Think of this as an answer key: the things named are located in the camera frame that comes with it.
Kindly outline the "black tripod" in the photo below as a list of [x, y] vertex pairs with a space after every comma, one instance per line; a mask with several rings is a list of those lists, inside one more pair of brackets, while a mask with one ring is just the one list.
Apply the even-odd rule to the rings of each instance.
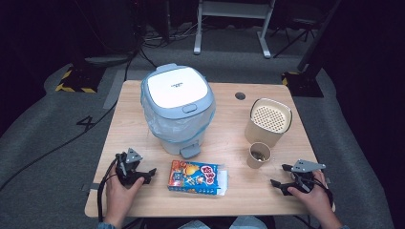
[[[311, 35], [314, 37], [314, 30], [319, 30], [321, 26], [321, 22], [318, 20], [313, 20], [313, 19], [303, 19], [303, 18], [293, 18], [290, 17], [288, 18], [284, 25], [281, 27], [278, 27], [276, 31], [272, 34], [276, 34], [279, 30], [284, 30], [288, 43], [281, 49], [279, 50], [276, 54], [273, 55], [274, 58], [278, 57], [282, 52], [286, 51], [291, 45], [293, 45], [295, 42], [297, 42], [301, 37], [305, 37], [304, 41], [307, 41], [308, 36]], [[288, 30], [294, 30], [294, 31], [302, 31], [300, 34], [298, 34], [296, 37], [293, 39], [290, 39], [288, 35]]]

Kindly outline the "blue printed snack box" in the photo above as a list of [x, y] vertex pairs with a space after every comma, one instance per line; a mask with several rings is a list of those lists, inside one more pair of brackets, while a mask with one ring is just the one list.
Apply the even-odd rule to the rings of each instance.
[[173, 160], [168, 178], [169, 191], [224, 196], [228, 172], [223, 165]]

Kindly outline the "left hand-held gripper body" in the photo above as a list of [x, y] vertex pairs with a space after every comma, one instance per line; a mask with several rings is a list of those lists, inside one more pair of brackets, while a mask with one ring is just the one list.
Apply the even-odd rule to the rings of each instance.
[[142, 160], [134, 149], [129, 148], [127, 152], [116, 154], [116, 174], [120, 183], [124, 186], [134, 184], [144, 173], [138, 172], [137, 168]]

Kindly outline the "person's legs in jeans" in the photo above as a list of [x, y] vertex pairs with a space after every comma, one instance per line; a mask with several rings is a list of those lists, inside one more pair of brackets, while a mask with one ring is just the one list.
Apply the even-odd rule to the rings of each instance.
[[273, 218], [254, 216], [191, 219], [176, 229], [273, 229]]

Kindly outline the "black yellow-striped stand base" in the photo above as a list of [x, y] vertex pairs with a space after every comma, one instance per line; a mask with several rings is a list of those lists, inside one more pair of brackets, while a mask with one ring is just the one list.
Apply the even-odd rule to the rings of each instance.
[[105, 68], [79, 69], [70, 66], [63, 74], [55, 90], [57, 92], [95, 94], [105, 73]]
[[304, 73], [284, 72], [281, 79], [292, 96], [323, 97], [316, 79], [306, 77]]

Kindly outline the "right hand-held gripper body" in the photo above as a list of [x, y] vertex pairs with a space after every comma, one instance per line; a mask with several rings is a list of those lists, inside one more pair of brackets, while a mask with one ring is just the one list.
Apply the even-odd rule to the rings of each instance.
[[295, 182], [295, 187], [301, 192], [309, 193], [315, 184], [313, 171], [325, 169], [323, 163], [315, 163], [303, 159], [298, 159], [288, 171], [291, 172], [291, 177]]

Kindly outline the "person's right hand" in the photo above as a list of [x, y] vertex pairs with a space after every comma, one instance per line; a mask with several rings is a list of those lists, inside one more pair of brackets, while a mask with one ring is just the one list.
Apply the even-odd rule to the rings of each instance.
[[329, 221], [334, 217], [328, 195], [319, 185], [315, 185], [307, 194], [294, 187], [289, 187], [288, 191], [302, 201], [309, 212], [319, 221]]

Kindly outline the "beige container with strainer top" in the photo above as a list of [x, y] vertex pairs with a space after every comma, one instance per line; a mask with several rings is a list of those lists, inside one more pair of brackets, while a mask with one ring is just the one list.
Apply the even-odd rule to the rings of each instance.
[[269, 98], [257, 99], [250, 110], [245, 127], [249, 143], [263, 142], [274, 147], [292, 122], [292, 110], [287, 105]]

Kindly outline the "white and blue pedal bin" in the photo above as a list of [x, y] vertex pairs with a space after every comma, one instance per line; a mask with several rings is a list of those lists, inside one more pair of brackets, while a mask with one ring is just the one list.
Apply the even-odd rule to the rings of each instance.
[[[149, 73], [141, 82], [140, 103], [143, 94], [153, 110], [166, 118], [195, 115], [216, 103], [205, 77], [191, 67], [177, 64], [159, 66]], [[204, 133], [182, 143], [159, 141], [169, 154], [192, 158], [201, 152]]]

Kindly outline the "person's left hand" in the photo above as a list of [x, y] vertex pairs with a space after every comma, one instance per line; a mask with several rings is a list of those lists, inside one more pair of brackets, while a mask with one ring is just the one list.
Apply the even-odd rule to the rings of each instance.
[[126, 188], [120, 183], [117, 176], [112, 176], [107, 180], [107, 211], [104, 218], [106, 223], [112, 224], [117, 229], [122, 227], [143, 182], [144, 178], [141, 177], [130, 188]]

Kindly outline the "white desk frame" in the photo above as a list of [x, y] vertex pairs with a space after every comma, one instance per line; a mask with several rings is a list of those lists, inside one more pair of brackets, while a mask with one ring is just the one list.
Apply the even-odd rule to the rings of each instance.
[[257, 32], [257, 37], [264, 58], [270, 58], [271, 53], [266, 43], [266, 31], [273, 13], [275, 1], [276, 0], [269, 0], [268, 3], [256, 4], [199, 0], [197, 11], [197, 33], [195, 36], [193, 53], [200, 54], [202, 51], [204, 16], [236, 17], [262, 19], [264, 21], [262, 29]]

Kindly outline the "black slanted stand post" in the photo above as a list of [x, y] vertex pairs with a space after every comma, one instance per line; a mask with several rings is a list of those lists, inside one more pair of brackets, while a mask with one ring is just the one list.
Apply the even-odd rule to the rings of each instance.
[[324, 20], [324, 22], [321, 24], [320, 30], [316, 34], [314, 40], [310, 44], [308, 50], [306, 51], [306, 53], [304, 54], [300, 63], [297, 66], [297, 69], [299, 71], [303, 72], [306, 69], [306, 66], [309, 64], [311, 57], [315, 53], [316, 47], [320, 43], [321, 38], [322, 38], [325, 30], [327, 29], [327, 26], [329, 25], [331, 19], [333, 18], [337, 8], [339, 7], [340, 3], [341, 3], [341, 0], [334, 0], [332, 8], [330, 9], [328, 15], [326, 16], [326, 19]]

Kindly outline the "clear plastic bin liner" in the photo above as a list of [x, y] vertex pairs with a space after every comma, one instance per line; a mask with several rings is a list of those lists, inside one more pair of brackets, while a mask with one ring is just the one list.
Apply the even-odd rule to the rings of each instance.
[[216, 110], [216, 103], [212, 102], [202, 112], [182, 118], [179, 118], [178, 115], [174, 118], [166, 118], [153, 110], [144, 94], [141, 96], [141, 106], [152, 134], [169, 143], [186, 142], [202, 134], [210, 124]]

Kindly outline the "grey floor tape strip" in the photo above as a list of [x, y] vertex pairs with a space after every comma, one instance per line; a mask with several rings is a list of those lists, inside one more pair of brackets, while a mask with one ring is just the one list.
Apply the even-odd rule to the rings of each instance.
[[125, 71], [124, 70], [117, 71], [112, 86], [110, 88], [110, 91], [108, 92], [107, 97], [104, 101], [103, 105], [104, 109], [111, 109], [117, 102], [122, 88], [122, 84], [125, 80], [126, 80]]

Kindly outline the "brown paper cup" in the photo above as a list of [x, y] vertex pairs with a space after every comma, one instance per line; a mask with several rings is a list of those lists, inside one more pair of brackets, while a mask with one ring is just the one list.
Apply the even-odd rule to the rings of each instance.
[[[260, 152], [265, 155], [266, 160], [265, 161], [257, 161], [251, 156], [251, 152]], [[270, 160], [271, 157], [271, 150], [270, 148], [263, 142], [254, 142], [251, 144], [249, 151], [248, 151], [248, 156], [246, 159], [247, 165], [252, 168], [252, 169], [259, 169], [262, 165], [267, 163]]]

